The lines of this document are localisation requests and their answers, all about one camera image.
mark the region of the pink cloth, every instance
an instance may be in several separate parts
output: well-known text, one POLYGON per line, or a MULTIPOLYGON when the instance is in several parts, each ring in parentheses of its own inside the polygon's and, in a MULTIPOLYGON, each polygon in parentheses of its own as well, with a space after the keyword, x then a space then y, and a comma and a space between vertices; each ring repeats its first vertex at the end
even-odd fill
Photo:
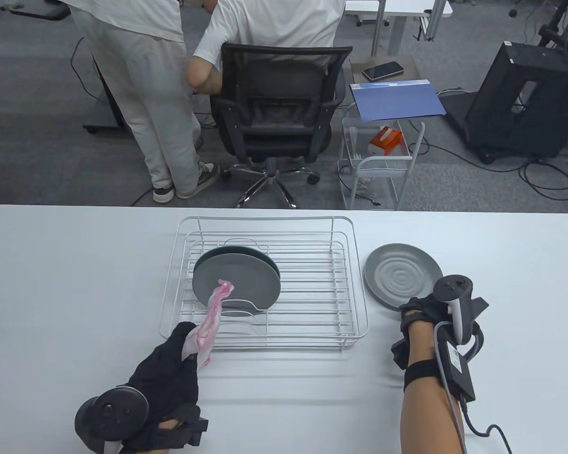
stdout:
POLYGON ((196 326, 185 338, 181 359, 189 355, 198 354, 198 369, 208 365, 211 360, 214 340, 221 324, 222 301, 230 296, 234 290, 231 282, 219 279, 219 287, 215 288, 208 300, 208 313, 200 326, 196 326))

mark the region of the floor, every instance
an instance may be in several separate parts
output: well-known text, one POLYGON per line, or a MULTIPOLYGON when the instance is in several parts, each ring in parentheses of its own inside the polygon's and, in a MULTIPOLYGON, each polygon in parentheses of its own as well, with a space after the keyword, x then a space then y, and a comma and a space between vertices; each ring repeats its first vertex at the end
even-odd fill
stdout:
MULTIPOLYGON (((526 0, 512 19, 507 15, 509 0, 479 0, 475 6, 455 3, 453 17, 442 20, 433 43, 414 40, 417 25, 409 21, 401 53, 414 55, 423 76, 437 89, 478 89, 503 40, 537 41, 535 30, 548 22, 554 11, 550 4, 541 5, 539 0, 526 0)), ((184 9, 190 52, 208 20, 200 9, 184 9)), ((351 44, 353 55, 365 56, 372 33, 372 25, 356 27, 353 17, 345 17, 336 44, 351 44)), ((383 53, 389 35, 390 30, 384 28, 383 53)), ((151 186, 134 139, 123 134, 92 136, 81 128, 94 100, 84 93, 70 68, 79 37, 70 17, 48 22, 0 11, 0 203, 128 206, 151 186)), ((98 94, 100 84, 84 41, 74 64, 87 89, 98 94)), ((196 97, 195 105, 196 112, 206 112, 206 99, 196 97)), ((427 119, 426 124, 429 142, 477 163, 442 119, 427 119)), ((309 186, 299 177, 287 179, 289 190, 303 208, 343 208, 335 171, 340 114, 332 125, 335 135, 331 146, 315 166, 322 174, 321 182, 309 186)), ((203 160, 221 165, 232 162, 215 130, 204 130, 203 138, 203 160)), ((490 168, 507 169, 520 163, 522 160, 502 160, 490 168)), ((568 160, 557 158, 555 163, 568 170, 568 160)), ((529 173, 543 186, 568 184, 547 168, 531 168, 529 173)), ((251 183, 236 177, 219 181, 189 201, 175 199, 168 206, 229 207, 251 183)), ((147 194, 137 205, 152 206, 154 202, 147 194)), ((267 191, 248 206, 281 208, 282 204, 267 191)), ((568 201, 541 197, 515 172, 487 172, 431 149, 417 159, 402 209, 568 212, 568 201)))

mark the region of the wire dish rack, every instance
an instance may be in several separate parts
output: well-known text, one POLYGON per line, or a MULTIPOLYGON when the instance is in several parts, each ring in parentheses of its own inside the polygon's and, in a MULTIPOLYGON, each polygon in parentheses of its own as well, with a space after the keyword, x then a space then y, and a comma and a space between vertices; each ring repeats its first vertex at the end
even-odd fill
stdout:
POLYGON ((180 222, 172 247, 160 316, 162 337, 178 322, 204 320, 207 307, 191 287, 194 266, 202 254, 225 245, 249 246, 269 255, 280 270, 282 290, 276 303, 259 314, 224 310, 215 349, 343 349, 368 332, 354 227, 348 218, 192 217, 180 222))

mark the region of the hand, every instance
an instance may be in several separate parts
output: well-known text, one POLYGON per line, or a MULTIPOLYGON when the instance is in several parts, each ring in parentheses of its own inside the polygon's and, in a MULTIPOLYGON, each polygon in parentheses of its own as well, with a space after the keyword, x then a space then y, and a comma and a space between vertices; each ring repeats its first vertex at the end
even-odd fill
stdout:
POLYGON ((155 449, 152 442, 157 434, 162 429, 175 428, 182 420, 174 417, 179 410, 185 404, 195 406, 198 400, 197 355, 181 360, 185 339, 194 328, 195 324, 191 322, 180 322, 169 339, 137 366, 126 383, 143 393, 149 404, 149 414, 141 430, 122 442, 124 447, 136 451, 155 449))

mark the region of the blue folder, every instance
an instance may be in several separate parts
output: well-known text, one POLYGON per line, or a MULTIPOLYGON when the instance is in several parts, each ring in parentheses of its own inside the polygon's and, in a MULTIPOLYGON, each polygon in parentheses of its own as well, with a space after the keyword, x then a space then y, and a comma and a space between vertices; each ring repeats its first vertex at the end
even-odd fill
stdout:
POLYGON ((365 122, 446 114, 429 80, 399 80, 349 86, 362 121, 365 122))

